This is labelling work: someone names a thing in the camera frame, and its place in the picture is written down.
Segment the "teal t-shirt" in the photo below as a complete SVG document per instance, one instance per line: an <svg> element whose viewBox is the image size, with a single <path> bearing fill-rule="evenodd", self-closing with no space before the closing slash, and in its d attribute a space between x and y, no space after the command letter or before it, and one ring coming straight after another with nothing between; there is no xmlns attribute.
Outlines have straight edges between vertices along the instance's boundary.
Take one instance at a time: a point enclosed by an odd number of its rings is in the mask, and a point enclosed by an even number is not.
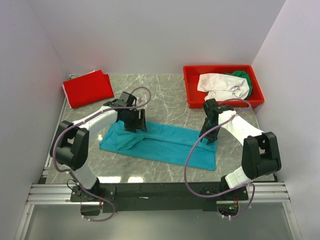
<svg viewBox="0 0 320 240"><path fill-rule="evenodd" d="M125 156L183 166L200 132L148 121L147 131L125 131L124 123L110 125L99 148Z"/></svg>

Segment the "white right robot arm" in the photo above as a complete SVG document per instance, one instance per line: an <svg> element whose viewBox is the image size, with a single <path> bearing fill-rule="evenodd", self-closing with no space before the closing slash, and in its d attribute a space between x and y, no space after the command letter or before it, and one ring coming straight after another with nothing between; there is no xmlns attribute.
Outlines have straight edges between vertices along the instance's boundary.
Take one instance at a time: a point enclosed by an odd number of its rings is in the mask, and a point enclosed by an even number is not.
<svg viewBox="0 0 320 240"><path fill-rule="evenodd" d="M214 197L230 200L237 194L237 189L253 180L278 172L281 158L276 135L262 131L241 117L241 113L249 110L251 104L244 100L248 107L236 111L226 101L217 103L213 99L206 100L203 110L206 118L201 128L199 138L206 139L210 145L218 140L221 128L228 131L242 146L241 166L223 176L219 184L219 192Z"/></svg>

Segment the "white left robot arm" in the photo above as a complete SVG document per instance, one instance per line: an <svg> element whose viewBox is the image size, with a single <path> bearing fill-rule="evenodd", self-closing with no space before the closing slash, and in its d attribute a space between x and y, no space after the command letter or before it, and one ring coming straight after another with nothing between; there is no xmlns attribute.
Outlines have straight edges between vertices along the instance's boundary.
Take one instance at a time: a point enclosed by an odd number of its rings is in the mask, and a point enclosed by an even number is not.
<svg viewBox="0 0 320 240"><path fill-rule="evenodd" d="M80 193L88 201L101 198L100 181L87 163L90 138L117 122L122 122L127 132L146 132L146 111L137 102L133 93L124 91L92 114L73 122L64 120L58 125L50 156L54 168L69 174L75 182L74 193Z"/></svg>

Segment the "red plastic bin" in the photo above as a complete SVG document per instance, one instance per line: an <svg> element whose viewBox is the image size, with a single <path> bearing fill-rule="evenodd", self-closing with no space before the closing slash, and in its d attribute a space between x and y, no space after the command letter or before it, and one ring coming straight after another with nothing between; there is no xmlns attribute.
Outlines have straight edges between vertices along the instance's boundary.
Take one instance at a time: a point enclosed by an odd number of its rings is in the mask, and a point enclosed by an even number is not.
<svg viewBox="0 0 320 240"><path fill-rule="evenodd" d="M205 92L197 90L201 74L218 73L231 74L235 71L244 71L248 74L252 92L247 98L252 108L256 108L265 102L262 90L259 86L258 79L250 65L186 65L183 67L183 75L186 89L186 97L189 108L201 109L205 102Z"/></svg>

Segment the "crumpled white t-shirt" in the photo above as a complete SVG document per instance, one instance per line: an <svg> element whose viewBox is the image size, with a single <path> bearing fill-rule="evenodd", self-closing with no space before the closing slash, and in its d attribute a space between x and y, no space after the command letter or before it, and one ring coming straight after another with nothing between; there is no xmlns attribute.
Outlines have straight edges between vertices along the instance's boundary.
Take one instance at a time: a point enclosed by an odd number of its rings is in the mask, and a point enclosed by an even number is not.
<svg viewBox="0 0 320 240"><path fill-rule="evenodd" d="M206 93L204 100L225 101L241 99L235 96L236 80L226 73L205 73L199 76L197 90Z"/></svg>

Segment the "green t-shirt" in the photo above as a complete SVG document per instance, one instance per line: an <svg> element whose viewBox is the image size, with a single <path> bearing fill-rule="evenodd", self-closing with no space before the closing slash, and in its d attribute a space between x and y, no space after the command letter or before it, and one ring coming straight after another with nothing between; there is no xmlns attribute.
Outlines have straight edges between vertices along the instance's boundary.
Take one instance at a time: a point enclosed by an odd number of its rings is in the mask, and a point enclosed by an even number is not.
<svg viewBox="0 0 320 240"><path fill-rule="evenodd" d="M234 94L237 98L247 99L252 94L252 81L245 71L237 70L232 73L225 74L234 77L234 80L236 80Z"/></svg>

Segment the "folded red t-shirt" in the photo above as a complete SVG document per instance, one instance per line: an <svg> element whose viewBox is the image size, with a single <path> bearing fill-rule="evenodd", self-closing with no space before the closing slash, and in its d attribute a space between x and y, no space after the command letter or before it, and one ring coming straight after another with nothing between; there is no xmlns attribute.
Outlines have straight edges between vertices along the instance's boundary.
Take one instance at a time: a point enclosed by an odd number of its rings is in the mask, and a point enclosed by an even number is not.
<svg viewBox="0 0 320 240"><path fill-rule="evenodd" d="M102 70L64 81L63 84L72 109L114 97L110 77Z"/></svg>

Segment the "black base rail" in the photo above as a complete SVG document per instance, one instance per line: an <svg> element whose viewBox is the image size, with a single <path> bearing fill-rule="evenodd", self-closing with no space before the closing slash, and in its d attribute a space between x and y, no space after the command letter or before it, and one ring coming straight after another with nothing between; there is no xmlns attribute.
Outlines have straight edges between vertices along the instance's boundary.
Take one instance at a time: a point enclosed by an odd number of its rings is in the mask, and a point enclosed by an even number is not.
<svg viewBox="0 0 320 240"><path fill-rule="evenodd" d="M101 183L99 195L113 203L118 212L203 210L217 211L218 201L249 199L245 187L215 198L193 195L183 182L169 183Z"/></svg>

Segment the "aluminium frame rail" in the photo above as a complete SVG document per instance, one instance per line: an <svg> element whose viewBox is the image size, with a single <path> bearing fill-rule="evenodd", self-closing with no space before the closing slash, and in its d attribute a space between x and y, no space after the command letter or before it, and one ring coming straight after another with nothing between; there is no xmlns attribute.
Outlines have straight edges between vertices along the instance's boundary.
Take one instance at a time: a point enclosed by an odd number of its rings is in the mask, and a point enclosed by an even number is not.
<svg viewBox="0 0 320 240"><path fill-rule="evenodd" d="M183 166L99 150L107 129L96 134L89 150L90 167L102 183L184 180ZM216 170L188 168L188 181L218 181L240 166L240 143L225 129L218 136ZM80 205L67 200L69 177L53 166L44 169L47 184L32 186L15 240L302 240L286 185L273 181L276 176L254 182L252 208L233 220L217 212L165 210L120 212L110 221L90 223L81 219Z"/></svg>

